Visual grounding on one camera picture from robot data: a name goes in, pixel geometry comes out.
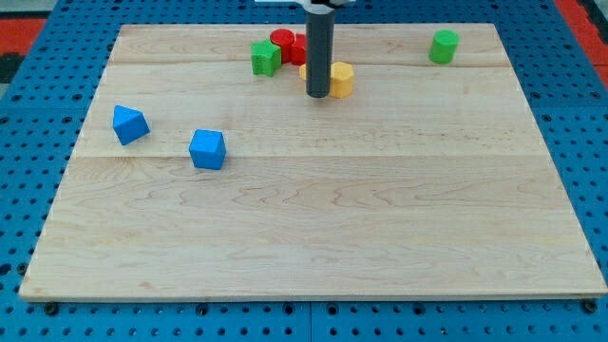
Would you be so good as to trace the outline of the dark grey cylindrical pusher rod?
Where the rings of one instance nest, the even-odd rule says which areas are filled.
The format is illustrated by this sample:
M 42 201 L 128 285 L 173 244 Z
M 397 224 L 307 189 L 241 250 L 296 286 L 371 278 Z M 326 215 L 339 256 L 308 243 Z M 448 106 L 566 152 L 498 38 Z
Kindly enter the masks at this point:
M 313 98 L 325 98 L 330 93 L 334 18 L 333 9 L 308 12 L 306 16 L 306 91 Z

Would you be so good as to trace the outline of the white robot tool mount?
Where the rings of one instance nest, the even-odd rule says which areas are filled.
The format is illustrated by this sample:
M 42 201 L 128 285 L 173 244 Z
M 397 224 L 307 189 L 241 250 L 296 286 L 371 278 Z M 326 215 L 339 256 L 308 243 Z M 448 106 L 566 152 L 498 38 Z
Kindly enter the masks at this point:
M 307 12 L 331 12 L 355 4 L 355 0 L 255 0 L 264 6 L 299 5 Z

